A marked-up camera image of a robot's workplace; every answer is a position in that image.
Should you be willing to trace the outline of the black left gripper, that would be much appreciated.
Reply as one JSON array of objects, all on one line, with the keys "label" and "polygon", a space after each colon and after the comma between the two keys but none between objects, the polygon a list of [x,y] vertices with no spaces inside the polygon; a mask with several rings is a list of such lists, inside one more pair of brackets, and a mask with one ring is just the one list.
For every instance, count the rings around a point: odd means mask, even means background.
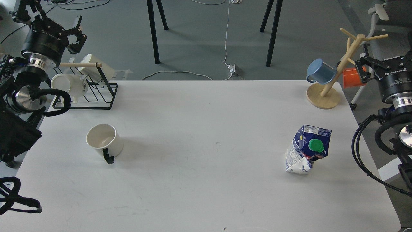
[{"label": "black left gripper", "polygon": [[[32,13],[39,13],[34,21],[31,21],[27,6]],[[22,46],[22,56],[28,59],[35,53],[47,57],[53,63],[60,63],[66,48],[70,54],[78,54],[87,40],[80,28],[82,18],[76,17],[74,27],[65,30],[52,19],[47,19],[39,0],[17,0],[12,11],[12,21],[30,28]],[[76,42],[69,44],[67,37],[71,35],[76,37]]]}]

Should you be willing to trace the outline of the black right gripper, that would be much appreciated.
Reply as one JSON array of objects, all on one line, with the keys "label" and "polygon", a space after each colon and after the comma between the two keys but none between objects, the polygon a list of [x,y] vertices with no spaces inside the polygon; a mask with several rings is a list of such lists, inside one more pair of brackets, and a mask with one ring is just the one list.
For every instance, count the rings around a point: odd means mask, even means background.
[{"label": "black right gripper", "polygon": [[[364,56],[355,61],[355,67],[363,84],[377,80],[383,103],[393,104],[400,99],[411,102],[411,58],[412,48],[403,57],[383,61]],[[364,65],[373,68],[374,74],[363,70]]]}]

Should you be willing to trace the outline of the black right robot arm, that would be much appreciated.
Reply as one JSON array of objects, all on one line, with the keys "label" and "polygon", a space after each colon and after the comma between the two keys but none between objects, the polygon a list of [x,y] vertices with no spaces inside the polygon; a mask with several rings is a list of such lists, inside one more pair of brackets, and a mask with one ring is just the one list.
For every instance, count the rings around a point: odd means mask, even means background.
[{"label": "black right robot arm", "polygon": [[[411,196],[411,126],[412,126],[412,73],[411,51],[404,56],[378,60],[369,55],[364,45],[365,55],[356,60],[355,67],[362,83],[375,79],[383,103],[390,107],[369,115],[353,135],[351,142],[352,156],[360,169],[375,181],[401,194]],[[359,152],[359,143],[364,129],[376,121],[380,127],[374,140],[377,146],[388,155],[399,158],[398,169],[407,190],[397,188],[375,176],[363,163]]]}]

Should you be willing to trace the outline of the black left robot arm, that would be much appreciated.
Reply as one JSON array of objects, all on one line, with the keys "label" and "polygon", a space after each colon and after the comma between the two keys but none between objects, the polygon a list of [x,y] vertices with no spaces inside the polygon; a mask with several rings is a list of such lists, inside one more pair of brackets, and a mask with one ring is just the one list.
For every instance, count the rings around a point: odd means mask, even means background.
[{"label": "black left robot arm", "polygon": [[41,137],[37,129],[40,119],[69,110],[71,97],[67,92],[41,89],[40,84],[51,82],[47,69],[60,65],[64,50],[78,54],[87,36],[80,28],[81,16],[66,30],[47,17],[39,0],[18,0],[10,14],[14,22],[30,28],[21,57],[1,52],[1,161],[13,168],[14,158]]}]

